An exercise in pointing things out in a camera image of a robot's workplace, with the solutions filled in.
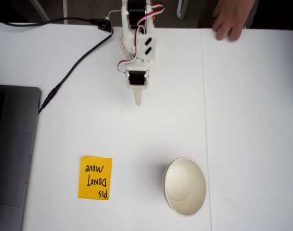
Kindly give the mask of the person's hand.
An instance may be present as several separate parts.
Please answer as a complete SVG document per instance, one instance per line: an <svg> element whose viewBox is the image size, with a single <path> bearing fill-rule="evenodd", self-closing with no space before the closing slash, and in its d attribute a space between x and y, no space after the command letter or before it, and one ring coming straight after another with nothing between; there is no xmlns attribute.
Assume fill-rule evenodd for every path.
<svg viewBox="0 0 293 231"><path fill-rule="evenodd" d="M229 36L231 41L237 41L242 30L253 23L258 4L257 0L219 0L213 11L216 39Z"/></svg>

